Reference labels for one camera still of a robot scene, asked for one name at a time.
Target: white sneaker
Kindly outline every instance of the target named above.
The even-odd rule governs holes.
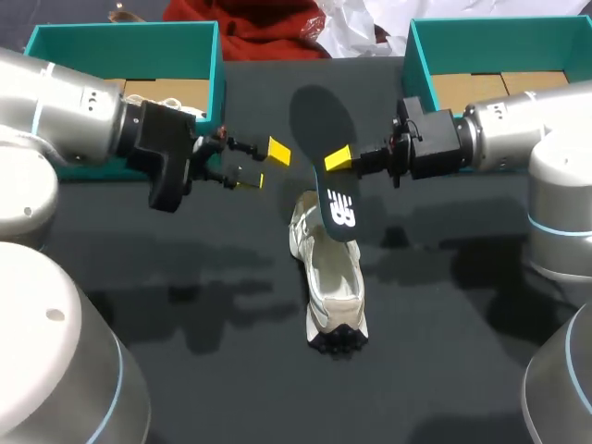
[[[360,349],[368,341],[360,250],[355,240],[342,243],[328,236],[314,191],[296,203],[290,252],[304,263],[308,279],[308,342],[321,352]]]

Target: black table surface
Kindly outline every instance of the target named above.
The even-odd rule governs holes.
[[[290,169],[270,167],[259,192],[198,183],[174,215],[147,208],[146,184],[65,184],[49,244],[142,367],[149,443],[529,443],[524,370],[572,309],[522,267],[526,177],[364,179],[370,340],[348,359],[321,355],[288,246],[295,199],[315,185],[290,99],[325,87],[356,140],[374,142],[401,60],[227,67],[228,126],[286,143]]]

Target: teal box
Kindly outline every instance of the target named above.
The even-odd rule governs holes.
[[[199,134],[223,123],[225,72],[217,22],[40,25],[25,55],[102,79],[209,80]],[[146,179],[114,159],[99,167],[58,167],[61,179]]]
[[[563,71],[569,82],[592,79],[588,16],[421,18],[411,22],[402,83],[426,112],[440,109],[432,76]]]

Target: white plastic bag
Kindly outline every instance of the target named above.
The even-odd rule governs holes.
[[[404,56],[411,19],[574,16],[588,0],[315,0],[323,17],[306,37],[333,58]],[[378,43],[375,25],[389,36]]]

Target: red fabric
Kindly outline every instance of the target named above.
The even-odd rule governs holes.
[[[314,0],[170,0],[164,21],[215,20],[225,60],[298,60],[325,57],[301,39]]]

